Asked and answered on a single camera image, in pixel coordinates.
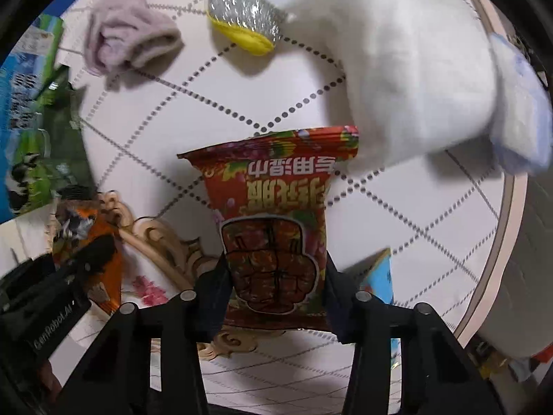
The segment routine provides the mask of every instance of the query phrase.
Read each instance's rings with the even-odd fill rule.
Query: dark green package
[[[68,79],[69,68],[61,65],[36,100],[44,139],[41,161],[52,195],[59,195],[67,186],[95,188],[82,140],[76,94]]]

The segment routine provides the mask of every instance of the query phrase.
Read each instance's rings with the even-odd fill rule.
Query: yellow sponge edge
[[[213,26],[232,40],[236,45],[249,51],[254,56],[266,55],[273,51],[275,46],[269,39],[259,33],[254,33],[244,27],[231,25],[226,22],[215,20],[208,14]]]

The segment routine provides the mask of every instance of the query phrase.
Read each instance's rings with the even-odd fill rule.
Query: black robotic device
[[[0,407],[10,415],[239,415],[207,403],[196,342],[222,327],[232,291],[225,257],[166,304],[120,307],[68,379],[54,406],[37,368],[90,307],[82,286],[114,252],[100,237],[67,264],[51,256],[28,261],[0,281]],[[499,415],[499,407],[461,345],[429,304],[384,304],[358,292],[327,259],[324,306],[342,343],[355,343],[342,414],[388,413],[391,338],[402,340],[403,415]],[[162,392],[150,388],[150,345],[161,338]]]

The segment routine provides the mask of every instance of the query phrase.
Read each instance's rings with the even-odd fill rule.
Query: white fluffy cloth
[[[268,1],[318,30],[341,60],[363,169],[486,132],[496,71],[486,33],[467,2]]]

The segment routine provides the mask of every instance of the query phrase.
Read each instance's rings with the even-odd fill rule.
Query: pink flower print
[[[147,280],[145,276],[137,276],[133,281],[133,287],[146,306],[157,306],[169,301],[165,296],[165,290],[155,286],[153,281]]]

